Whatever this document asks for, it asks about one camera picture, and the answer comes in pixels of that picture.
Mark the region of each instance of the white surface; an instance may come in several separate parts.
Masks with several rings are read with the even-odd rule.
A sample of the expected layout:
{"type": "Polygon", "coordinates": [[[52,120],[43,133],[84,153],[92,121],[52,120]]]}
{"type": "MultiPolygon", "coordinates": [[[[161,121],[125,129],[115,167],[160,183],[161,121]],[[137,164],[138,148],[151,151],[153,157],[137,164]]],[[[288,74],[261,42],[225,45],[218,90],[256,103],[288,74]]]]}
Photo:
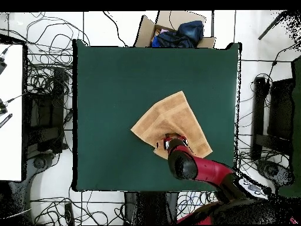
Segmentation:
{"type": "MultiPolygon", "coordinates": [[[[211,15],[210,11],[193,11],[206,17],[204,24],[205,36],[210,36],[211,33],[211,15]]],[[[214,32],[216,37],[215,48],[224,49],[226,46],[233,42],[234,39],[234,10],[215,11],[215,24],[214,32]]],[[[261,40],[257,40],[258,36],[265,30],[265,28],[272,22],[273,17],[276,17],[279,11],[237,11],[236,13],[236,31],[235,42],[242,43],[242,59],[257,60],[267,59],[274,60],[276,54],[283,48],[292,44],[292,40],[287,34],[285,25],[279,25],[271,29],[269,33],[261,40]]],[[[113,19],[116,21],[119,28],[119,36],[125,43],[132,46],[136,39],[136,34],[139,28],[139,23],[142,15],[146,15],[153,22],[156,19],[157,11],[135,11],[135,12],[110,12],[113,19]]],[[[123,43],[118,40],[117,31],[114,23],[110,21],[102,12],[85,12],[85,22],[83,24],[82,12],[46,12],[46,16],[56,16],[63,18],[73,23],[78,28],[84,28],[87,36],[90,39],[92,46],[123,46],[123,43]]],[[[34,18],[29,13],[11,13],[9,26],[11,29],[18,31],[21,35],[26,35],[26,26],[38,18],[34,18]]],[[[39,24],[33,25],[28,32],[28,39],[36,41],[44,28],[50,24],[48,21],[42,21],[39,24]]],[[[7,24],[0,20],[0,27],[7,26],[7,24]]],[[[58,25],[56,28],[50,28],[41,38],[41,42],[50,45],[54,36],[58,33],[66,33],[70,35],[69,29],[64,25],[58,25]]],[[[73,37],[77,37],[78,33],[75,31],[73,37]]],[[[66,39],[58,37],[56,40],[57,46],[66,46],[66,39]]],[[[38,52],[36,46],[31,45],[31,50],[38,52]]],[[[285,51],[281,53],[279,59],[292,60],[298,57],[299,53],[294,50],[285,51]]],[[[255,76],[259,73],[269,73],[271,62],[242,62],[242,87],[241,87],[241,100],[248,99],[252,96],[250,84],[255,76]]],[[[272,72],[274,80],[284,79],[291,77],[290,64],[278,63],[272,72]]],[[[72,99],[67,103],[67,108],[72,107],[72,99]]],[[[252,100],[243,102],[240,105],[240,117],[252,112],[252,100]]],[[[242,119],[240,125],[248,125],[251,122],[251,115],[242,119]]],[[[265,114],[265,130],[267,126],[267,115],[265,114]]],[[[72,129],[72,122],[67,124],[67,129],[72,129]]],[[[240,134],[250,134],[250,126],[239,129],[240,134]]],[[[72,132],[66,131],[66,139],[72,149],[72,132]]],[[[240,137],[245,143],[250,143],[250,137],[240,137]]],[[[52,197],[67,197],[68,189],[72,181],[72,154],[67,149],[61,154],[59,163],[48,169],[47,171],[39,174],[32,185],[31,199],[52,198],[52,197]]],[[[256,170],[249,168],[247,173],[256,181],[261,184],[271,186],[272,183],[262,178],[256,170]]],[[[90,197],[90,191],[83,192],[83,201],[87,202],[90,197]]],[[[71,191],[71,198],[75,202],[81,201],[81,193],[71,191]]],[[[109,219],[115,217],[115,207],[120,207],[119,204],[101,204],[97,202],[124,202],[123,192],[102,192],[94,191],[90,201],[94,203],[89,204],[89,210],[92,211],[105,211],[109,219]]],[[[33,216],[38,215],[42,211],[41,207],[35,207],[32,210],[33,216]]],[[[75,213],[80,215],[80,210],[75,208],[75,213]]],[[[95,215],[99,223],[104,222],[101,215],[95,215]]],[[[117,219],[113,224],[122,224],[120,219],[117,219]]],[[[91,219],[84,222],[84,224],[95,224],[91,219]]]]}
{"type": "MultiPolygon", "coordinates": [[[[0,52],[9,45],[0,44],[0,52]]],[[[13,45],[5,55],[6,68],[0,75],[0,98],[3,102],[22,94],[22,45],[13,45]]],[[[0,128],[0,180],[21,180],[22,152],[22,97],[7,106],[8,112],[0,116],[2,122],[9,114],[12,118],[0,128]]]]}

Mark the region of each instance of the floor tile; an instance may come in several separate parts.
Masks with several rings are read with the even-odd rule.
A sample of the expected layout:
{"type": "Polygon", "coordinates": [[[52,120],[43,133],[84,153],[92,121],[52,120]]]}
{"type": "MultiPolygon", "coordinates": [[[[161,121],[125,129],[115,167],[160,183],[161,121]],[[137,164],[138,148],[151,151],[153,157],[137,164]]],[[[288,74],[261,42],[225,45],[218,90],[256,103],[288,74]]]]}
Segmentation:
{"type": "Polygon", "coordinates": [[[67,223],[65,221],[64,218],[60,218],[58,217],[54,212],[57,212],[58,209],[58,214],[60,215],[64,215],[65,213],[65,207],[64,207],[64,203],[51,203],[51,202],[32,202],[31,203],[31,215],[32,215],[32,221],[33,223],[37,223],[37,224],[47,224],[47,226],[53,226],[53,222],[52,220],[55,222],[55,226],[59,226],[59,222],[61,223],[61,225],[66,226],[67,223]],[[47,211],[49,212],[49,214],[45,214],[45,215],[40,215],[42,212],[47,213],[47,211]]]}
{"type": "Polygon", "coordinates": [[[72,182],[72,153],[65,150],[59,158],[59,163],[38,174],[31,187],[31,200],[40,198],[68,197],[72,182]]]}
{"type": "MultiPolygon", "coordinates": [[[[280,50],[294,44],[284,23],[276,25],[261,40],[258,40],[280,12],[237,10],[235,42],[242,43],[242,59],[274,60],[280,50]]],[[[299,55],[301,52],[291,49],[282,52],[278,60],[292,61],[299,55]]]]}
{"type": "MultiPolygon", "coordinates": [[[[81,192],[70,192],[73,201],[81,201],[81,192]]],[[[82,193],[83,202],[124,202],[123,191],[84,191],[82,193]]]]}
{"type": "Polygon", "coordinates": [[[234,39],[234,10],[214,11],[215,48],[225,49],[234,39]]]}

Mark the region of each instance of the black cord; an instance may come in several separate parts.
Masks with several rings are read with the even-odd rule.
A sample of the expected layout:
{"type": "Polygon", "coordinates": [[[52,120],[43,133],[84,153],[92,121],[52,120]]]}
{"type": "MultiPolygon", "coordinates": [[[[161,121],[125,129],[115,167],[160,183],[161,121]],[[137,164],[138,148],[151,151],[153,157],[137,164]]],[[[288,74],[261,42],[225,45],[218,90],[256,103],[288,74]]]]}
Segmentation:
{"type": "Polygon", "coordinates": [[[205,192],[200,192],[200,196],[197,196],[195,191],[192,191],[192,192],[188,191],[185,194],[179,195],[178,196],[178,205],[177,205],[177,211],[178,211],[177,217],[178,216],[184,217],[184,216],[194,212],[195,209],[197,209],[197,207],[206,205],[207,204],[206,201],[208,203],[214,202],[215,195],[213,195],[212,199],[210,198],[210,196],[214,193],[215,193],[214,191],[205,191],[205,192]],[[202,202],[201,196],[204,196],[205,203],[202,202]],[[185,197],[186,199],[179,202],[179,200],[183,197],[185,197]]]}
{"type": "Polygon", "coordinates": [[[70,149],[70,147],[69,147],[69,145],[68,145],[68,143],[67,143],[67,139],[66,139],[66,134],[65,134],[65,132],[63,133],[63,136],[64,136],[64,138],[65,138],[66,145],[67,145],[68,149],[69,149],[70,152],[73,154],[72,150],[70,149]]]}
{"type": "Polygon", "coordinates": [[[172,22],[170,21],[170,15],[171,15],[172,11],[170,11],[169,13],[169,22],[170,22],[170,25],[172,26],[172,22]]]}
{"type": "MultiPolygon", "coordinates": [[[[27,44],[34,45],[41,52],[45,53],[42,55],[35,55],[34,53],[32,53],[30,48],[28,48],[28,50],[29,50],[29,54],[28,54],[28,59],[29,59],[28,79],[29,79],[29,81],[28,81],[27,87],[32,88],[32,89],[35,89],[35,88],[39,89],[39,92],[36,92],[36,94],[52,94],[52,90],[53,90],[52,86],[53,86],[53,82],[54,82],[53,69],[56,67],[63,68],[65,75],[68,76],[68,79],[65,79],[64,83],[63,83],[64,93],[60,96],[56,96],[56,98],[58,99],[62,96],[66,96],[67,97],[66,101],[68,101],[68,97],[71,97],[71,93],[72,93],[72,88],[71,88],[72,84],[69,82],[69,80],[72,79],[72,54],[69,52],[69,51],[72,51],[72,48],[71,47],[68,48],[68,46],[71,45],[71,40],[73,37],[73,30],[71,27],[77,29],[79,33],[82,31],[80,29],[78,29],[76,26],[72,25],[71,23],[65,21],[62,18],[46,16],[45,12],[40,12],[38,16],[35,16],[33,13],[31,13],[31,15],[33,15],[36,18],[41,16],[41,18],[39,18],[36,21],[31,22],[26,27],[26,37],[20,35],[16,31],[11,31],[12,34],[19,35],[22,39],[24,39],[27,44]],[[47,25],[37,41],[35,41],[35,42],[29,41],[28,40],[29,31],[32,29],[32,27],[35,24],[37,24],[38,22],[43,21],[43,20],[56,21],[56,22],[62,21],[63,23],[55,23],[55,24],[47,25]],[[54,25],[67,26],[72,32],[72,37],[69,38],[68,36],[66,36],[66,34],[57,34],[53,38],[50,46],[38,44],[39,40],[42,38],[42,36],[44,36],[46,30],[50,26],[54,26],[54,25]],[[63,36],[63,37],[69,38],[69,42],[65,48],[58,48],[58,47],[53,46],[53,43],[58,36],[63,36]],[[46,51],[44,49],[41,49],[40,46],[47,46],[49,49],[48,49],[48,51],[46,51]]],[[[63,104],[62,107],[64,109],[68,109],[68,108],[66,108],[65,104],[66,104],[66,102],[63,104]]],[[[59,107],[59,105],[57,103],[54,103],[54,101],[53,101],[53,106],[59,107]]]]}
{"type": "Polygon", "coordinates": [[[38,18],[40,15],[42,15],[41,12],[39,12],[39,15],[38,16],[35,16],[32,12],[30,12],[31,15],[33,15],[35,18],[38,18]]]}
{"type": "Polygon", "coordinates": [[[20,43],[20,42],[16,42],[15,44],[10,44],[10,46],[8,46],[6,49],[4,49],[3,51],[2,51],[2,55],[5,55],[6,53],[7,53],[7,51],[8,51],[8,49],[11,47],[11,46],[13,46],[13,45],[22,45],[22,43],[20,43]]]}
{"type": "Polygon", "coordinates": [[[89,204],[89,201],[90,201],[90,199],[91,199],[92,193],[93,193],[93,191],[91,191],[90,197],[89,197],[88,202],[87,202],[87,211],[88,211],[88,213],[90,213],[90,211],[89,211],[89,209],[88,209],[88,204],[89,204]]]}
{"type": "Polygon", "coordinates": [[[123,212],[122,212],[122,209],[123,209],[123,207],[124,207],[125,205],[126,205],[126,203],[122,204],[121,207],[120,207],[120,209],[118,209],[118,208],[115,208],[115,209],[114,209],[114,213],[115,213],[116,217],[113,218],[109,223],[107,223],[107,225],[110,225],[110,224],[111,224],[114,220],[116,220],[117,218],[119,218],[119,219],[122,220],[123,222],[127,222],[128,224],[131,224],[131,222],[128,221],[128,220],[125,218],[125,216],[124,216],[124,214],[123,214],[123,212]]]}
{"type": "Polygon", "coordinates": [[[287,47],[287,48],[285,48],[285,49],[283,49],[283,50],[280,50],[280,51],[277,53],[276,58],[275,58],[275,60],[274,60],[273,63],[272,63],[272,67],[271,67],[271,69],[270,69],[269,77],[270,77],[270,75],[271,75],[271,73],[272,73],[273,67],[277,64],[277,58],[278,58],[279,54],[280,54],[281,52],[285,51],[285,50],[288,50],[288,49],[293,48],[293,47],[296,46],[296,45],[300,45],[300,41],[299,41],[300,38],[301,38],[301,36],[298,37],[298,38],[296,39],[297,42],[295,42],[293,45],[291,45],[291,46],[289,46],[289,47],[287,47]]]}
{"type": "Polygon", "coordinates": [[[54,164],[54,165],[51,165],[51,167],[54,167],[55,165],[57,165],[58,164],[58,162],[59,162],[59,157],[58,157],[58,160],[57,160],[57,162],[54,164]]]}
{"type": "Polygon", "coordinates": [[[32,89],[32,90],[29,90],[28,92],[26,92],[26,93],[24,93],[24,94],[21,94],[21,95],[15,97],[15,98],[9,99],[9,100],[6,101],[5,103],[7,103],[7,104],[8,104],[8,103],[11,103],[11,102],[14,101],[15,99],[17,99],[17,98],[19,98],[19,97],[21,97],[21,96],[24,96],[24,95],[26,95],[26,94],[29,94],[29,93],[31,93],[32,91],[35,91],[35,90],[38,90],[38,89],[41,89],[41,88],[34,88],[34,89],[32,89]]]}
{"type": "Polygon", "coordinates": [[[118,39],[119,39],[120,41],[123,42],[123,44],[124,44],[125,47],[128,47],[128,46],[125,44],[125,42],[124,42],[123,40],[121,40],[121,38],[119,37],[119,30],[118,30],[118,26],[117,26],[116,22],[115,22],[111,17],[109,17],[104,11],[103,11],[103,14],[105,14],[105,16],[107,16],[107,17],[115,24],[116,29],[117,29],[117,36],[118,36],[118,39]]]}
{"type": "MultiPolygon", "coordinates": [[[[64,197],[55,197],[55,198],[52,198],[52,199],[58,199],[58,198],[62,198],[62,200],[60,201],[52,201],[50,203],[49,206],[47,206],[38,216],[35,217],[34,219],[34,225],[38,224],[39,220],[41,219],[41,217],[43,217],[44,215],[47,215],[52,221],[51,222],[47,222],[47,224],[52,224],[53,226],[55,226],[55,224],[58,222],[59,226],[63,226],[61,224],[61,221],[60,219],[61,218],[64,218],[66,219],[66,216],[65,215],[62,215],[60,214],[59,210],[57,209],[57,205],[59,204],[64,204],[66,202],[70,202],[72,205],[74,205],[75,207],[81,209],[81,212],[83,211],[85,214],[83,216],[80,216],[80,217],[84,217],[84,216],[88,216],[88,219],[91,218],[97,225],[101,225],[99,224],[96,219],[94,219],[93,215],[94,214],[102,214],[106,217],[106,224],[108,224],[108,216],[103,212],[103,211],[96,211],[96,212],[92,212],[90,213],[89,211],[87,211],[86,209],[84,208],[81,208],[80,206],[78,206],[76,203],[74,203],[70,198],[64,198],[64,197]],[[51,218],[50,214],[55,214],[56,217],[57,217],[57,220],[54,221],[53,218],[51,218]]],[[[40,200],[32,200],[31,202],[37,202],[37,201],[43,201],[43,200],[48,200],[49,198],[42,198],[40,200]]],[[[75,218],[75,220],[77,222],[80,222],[80,219],[79,217],[75,218]]]]}

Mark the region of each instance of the power cord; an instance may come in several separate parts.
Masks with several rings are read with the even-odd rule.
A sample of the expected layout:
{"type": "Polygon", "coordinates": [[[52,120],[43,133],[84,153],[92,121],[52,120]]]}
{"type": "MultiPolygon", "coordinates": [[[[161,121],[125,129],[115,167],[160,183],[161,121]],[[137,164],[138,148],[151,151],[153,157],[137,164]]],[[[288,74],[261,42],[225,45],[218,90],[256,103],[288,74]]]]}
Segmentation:
{"type": "Polygon", "coordinates": [[[291,45],[291,46],[289,46],[289,47],[287,47],[287,48],[285,48],[285,49],[283,49],[283,50],[280,50],[280,51],[277,53],[276,58],[275,58],[275,60],[274,60],[273,63],[272,63],[272,68],[270,69],[269,78],[270,78],[270,75],[271,75],[271,73],[272,73],[273,67],[277,64],[277,58],[278,58],[279,54],[280,54],[281,52],[285,51],[285,50],[288,50],[288,49],[293,48],[293,47],[296,46],[296,45],[299,45],[299,46],[300,46],[300,38],[301,38],[301,36],[298,37],[298,38],[296,39],[297,42],[295,42],[293,45],[291,45]]]}
{"type": "Polygon", "coordinates": [[[42,90],[41,87],[34,88],[34,89],[32,89],[32,90],[29,90],[28,92],[26,92],[26,93],[24,93],[24,94],[21,94],[21,95],[15,97],[15,98],[12,98],[12,99],[9,99],[8,101],[5,101],[5,102],[4,102],[4,105],[7,107],[8,104],[11,103],[12,101],[14,101],[15,99],[17,99],[17,98],[19,98],[19,97],[21,97],[21,96],[24,96],[24,95],[26,95],[26,94],[29,94],[29,93],[31,93],[32,91],[35,91],[35,90],[38,90],[38,89],[39,89],[39,90],[42,90]]]}
{"type": "Polygon", "coordinates": [[[184,217],[190,213],[193,213],[198,207],[215,201],[216,195],[214,191],[201,191],[200,195],[196,195],[195,191],[187,191],[185,194],[178,196],[177,217],[184,217]]]}
{"type": "MultiPolygon", "coordinates": [[[[108,216],[102,212],[102,211],[96,211],[96,212],[92,212],[90,213],[89,211],[87,211],[86,209],[78,206],[76,203],[74,203],[70,198],[64,198],[64,197],[55,197],[55,198],[51,198],[51,199],[59,199],[59,198],[62,198],[62,200],[60,201],[52,201],[50,203],[49,206],[47,206],[44,210],[42,210],[42,212],[35,217],[34,219],[34,225],[38,225],[39,224],[39,220],[41,219],[41,217],[47,215],[50,219],[51,219],[51,222],[47,222],[47,223],[44,223],[44,224],[39,224],[39,225],[48,225],[48,224],[52,224],[52,226],[56,226],[56,223],[58,223],[59,226],[64,226],[62,223],[61,223],[61,219],[65,219],[66,220],[66,214],[61,214],[58,210],[58,205],[62,205],[62,204],[66,204],[66,202],[70,202],[72,205],[74,205],[76,208],[79,208],[81,209],[81,211],[85,212],[85,215],[84,216],[88,216],[87,219],[91,218],[96,225],[107,225],[108,224],[108,216]],[[53,220],[53,218],[50,216],[50,214],[54,214],[56,216],[56,221],[53,220]],[[97,222],[97,220],[93,217],[94,214],[102,214],[105,216],[107,222],[105,224],[99,224],[97,222]]],[[[42,198],[40,200],[32,200],[31,202],[37,202],[37,201],[43,201],[43,200],[48,200],[49,198],[42,198]]],[[[76,222],[80,222],[81,220],[79,219],[80,217],[76,217],[74,218],[74,220],[76,222]]]]}
{"type": "Polygon", "coordinates": [[[172,26],[172,22],[170,21],[170,15],[172,14],[172,11],[170,11],[169,13],[169,22],[170,22],[170,25],[172,26]]]}
{"type": "Polygon", "coordinates": [[[123,44],[124,44],[125,47],[128,47],[128,46],[125,44],[125,42],[124,42],[123,40],[121,40],[121,38],[119,37],[119,30],[118,30],[118,26],[117,26],[116,22],[115,22],[111,17],[109,17],[108,14],[106,14],[106,12],[103,11],[103,14],[104,14],[105,16],[107,16],[107,17],[115,24],[116,29],[117,29],[117,36],[118,36],[118,39],[119,39],[120,41],[123,42],[123,44]]]}
{"type": "Polygon", "coordinates": [[[0,55],[0,62],[4,62],[5,54],[7,53],[8,49],[13,45],[22,45],[22,43],[16,42],[15,44],[10,44],[0,55]]]}

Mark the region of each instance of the metal stand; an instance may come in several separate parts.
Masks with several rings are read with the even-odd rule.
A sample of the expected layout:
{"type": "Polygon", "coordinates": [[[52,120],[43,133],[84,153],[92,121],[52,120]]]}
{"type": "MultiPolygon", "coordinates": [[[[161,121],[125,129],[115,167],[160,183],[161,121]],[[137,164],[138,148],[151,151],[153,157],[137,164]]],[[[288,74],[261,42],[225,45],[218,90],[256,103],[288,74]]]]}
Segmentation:
{"type": "MultiPolygon", "coordinates": [[[[290,79],[283,80],[281,83],[285,88],[285,83],[290,82],[290,79]]],[[[283,139],[280,137],[272,135],[263,135],[263,116],[264,116],[264,107],[265,107],[265,98],[267,96],[267,85],[264,78],[258,78],[254,81],[254,99],[253,99],[253,123],[252,123],[252,140],[251,140],[251,149],[250,157],[252,160],[258,160],[261,158],[262,147],[269,148],[280,152],[282,154],[290,155],[292,153],[292,142],[290,139],[283,139]]],[[[277,126],[277,122],[274,121],[274,124],[269,125],[269,130],[274,131],[274,126],[277,126]]]]}
{"type": "Polygon", "coordinates": [[[263,31],[263,33],[260,35],[260,37],[258,38],[258,40],[261,40],[269,31],[270,29],[272,29],[278,22],[280,22],[283,19],[283,14],[286,11],[282,11],[275,19],[274,21],[266,28],[265,31],[263,31]]]}
{"type": "Polygon", "coordinates": [[[28,153],[33,148],[39,152],[49,149],[54,154],[62,152],[63,144],[63,83],[65,80],[62,68],[54,69],[53,89],[50,94],[26,95],[25,119],[28,153]]]}

